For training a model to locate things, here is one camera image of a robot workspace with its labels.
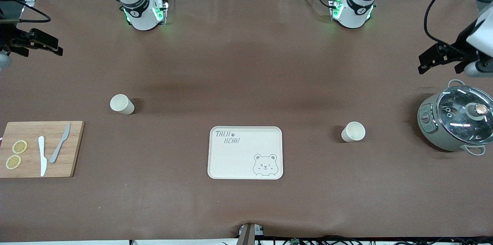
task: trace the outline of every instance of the lemon slice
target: lemon slice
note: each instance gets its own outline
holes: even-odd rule
[[[14,154],[22,154],[27,149],[28,143],[24,140],[19,140],[12,146],[12,152],[14,152]]]
[[[21,164],[22,158],[18,155],[12,155],[5,162],[7,169],[12,170],[17,168]]]

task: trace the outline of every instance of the pot handle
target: pot handle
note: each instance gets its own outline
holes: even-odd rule
[[[450,84],[451,84],[452,82],[459,83],[459,85],[465,85],[465,83],[464,83],[462,80],[453,79],[453,80],[450,80],[450,81],[449,81],[449,84],[447,85],[447,88],[450,88]]]
[[[477,148],[477,149],[481,149],[481,153],[479,154],[475,154],[474,152],[471,152],[470,149],[473,149],[473,148]],[[461,146],[461,149],[465,150],[468,154],[470,155],[474,155],[474,156],[482,156],[485,154],[486,152],[486,148],[484,147],[484,145],[482,146],[469,146],[469,145],[462,145]]]

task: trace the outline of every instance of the white knife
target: white knife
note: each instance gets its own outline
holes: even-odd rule
[[[41,176],[46,173],[46,165],[48,164],[48,159],[44,157],[44,136],[38,138],[39,141],[39,157],[41,158]]]
[[[60,152],[60,149],[62,148],[63,142],[65,142],[65,140],[67,140],[67,138],[69,138],[69,133],[70,133],[70,124],[67,124],[67,128],[65,128],[65,132],[62,135],[62,139],[60,139],[60,143],[58,143],[58,146],[55,149],[55,152],[53,153],[53,155],[51,155],[50,163],[55,163],[55,161],[57,160],[58,153]]]

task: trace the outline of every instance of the bear face illustration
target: bear face illustration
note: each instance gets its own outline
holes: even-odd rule
[[[261,156],[256,154],[253,158],[255,159],[255,165],[253,166],[255,175],[268,176],[278,173],[279,168],[276,163],[276,155]]]

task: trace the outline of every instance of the pot lid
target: pot lid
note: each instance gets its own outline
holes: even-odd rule
[[[493,142],[493,100],[471,86],[447,88],[438,96],[440,123],[455,138],[470,145]]]

